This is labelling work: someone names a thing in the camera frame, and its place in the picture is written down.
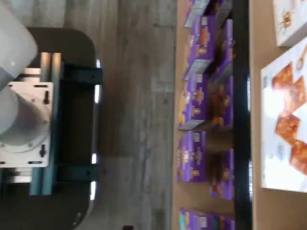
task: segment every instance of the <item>cereal box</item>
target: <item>cereal box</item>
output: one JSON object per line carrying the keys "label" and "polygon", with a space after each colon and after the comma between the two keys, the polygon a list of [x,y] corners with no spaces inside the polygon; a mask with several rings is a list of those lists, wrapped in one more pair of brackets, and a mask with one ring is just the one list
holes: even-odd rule
{"label": "cereal box", "polygon": [[221,28],[232,10],[232,0],[212,1],[214,1],[214,4],[209,14],[215,16],[216,28]]}
{"label": "cereal box", "polygon": [[234,188],[234,150],[217,153],[213,156],[213,172],[210,193],[214,197],[233,200]]}
{"label": "cereal box", "polygon": [[197,16],[202,16],[210,0],[187,0],[185,27],[192,27]]}
{"label": "cereal box", "polygon": [[180,230],[212,230],[213,216],[196,209],[180,209]]}
{"label": "cereal box", "polygon": [[213,125],[217,128],[232,127],[233,87],[231,76],[213,93]]}
{"label": "cereal box", "polygon": [[215,64],[217,65],[215,73],[212,75],[212,81],[221,82],[226,77],[232,75],[233,69],[233,23],[227,19],[224,25],[224,34],[221,38],[221,46],[215,53]]}
{"label": "cereal box", "polygon": [[176,168],[177,168],[177,181],[181,181],[182,180],[182,170],[181,170],[181,166],[182,166],[182,140],[183,138],[179,138],[178,140],[178,145],[177,145],[177,149],[176,149]]}
{"label": "cereal box", "polygon": [[214,37],[214,16],[197,16],[186,43],[184,80],[192,73],[203,73],[213,61]]}
{"label": "cereal box", "polygon": [[205,181],[206,132],[187,132],[182,139],[181,180],[184,182]]}
{"label": "cereal box", "polygon": [[307,192],[307,38],[261,70],[262,187]]}
{"label": "cereal box", "polygon": [[307,1],[274,0],[278,46],[294,46],[307,35]]}
{"label": "cereal box", "polygon": [[213,216],[212,230],[235,230],[235,221],[227,215],[211,213]]}
{"label": "cereal box", "polygon": [[205,121],[207,79],[206,74],[193,74],[185,82],[179,101],[179,130],[191,130]]}

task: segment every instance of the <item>metal mounting plate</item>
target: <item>metal mounting plate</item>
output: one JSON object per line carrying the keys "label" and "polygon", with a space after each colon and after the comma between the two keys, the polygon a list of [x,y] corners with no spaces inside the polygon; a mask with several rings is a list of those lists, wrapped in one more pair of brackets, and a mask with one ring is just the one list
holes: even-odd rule
{"label": "metal mounting plate", "polygon": [[[39,135],[31,142],[12,146],[0,142],[0,168],[20,168],[20,167],[47,167],[49,164],[50,148],[50,117],[53,105],[53,83],[40,82],[10,82],[10,87],[17,94],[23,97],[29,103],[34,104],[44,119],[40,126]],[[45,93],[49,93],[49,103],[44,104]],[[40,155],[44,145],[45,154]]]}

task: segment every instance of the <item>gray wood laminate floor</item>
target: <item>gray wood laminate floor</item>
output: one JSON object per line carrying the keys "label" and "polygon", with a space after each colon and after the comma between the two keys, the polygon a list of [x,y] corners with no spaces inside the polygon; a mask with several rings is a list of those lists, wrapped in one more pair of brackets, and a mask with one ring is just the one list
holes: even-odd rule
{"label": "gray wood laminate floor", "polygon": [[87,230],[171,225],[176,0],[2,0],[28,26],[75,28],[104,68],[100,191]]}

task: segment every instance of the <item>white packaging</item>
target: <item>white packaging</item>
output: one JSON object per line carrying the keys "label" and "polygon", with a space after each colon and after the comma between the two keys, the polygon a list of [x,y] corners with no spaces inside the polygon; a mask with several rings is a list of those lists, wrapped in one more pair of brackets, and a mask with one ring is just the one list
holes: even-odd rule
{"label": "white packaging", "polygon": [[307,0],[273,0],[278,46],[294,46],[307,36]]}
{"label": "white packaging", "polygon": [[261,71],[262,187],[307,192],[307,38]]}

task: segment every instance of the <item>black shelf divider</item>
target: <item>black shelf divider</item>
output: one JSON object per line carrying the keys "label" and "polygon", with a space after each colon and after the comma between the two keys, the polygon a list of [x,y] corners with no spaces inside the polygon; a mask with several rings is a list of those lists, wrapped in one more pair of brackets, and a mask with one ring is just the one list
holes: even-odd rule
{"label": "black shelf divider", "polygon": [[252,229],[249,1],[233,0],[236,230]]}

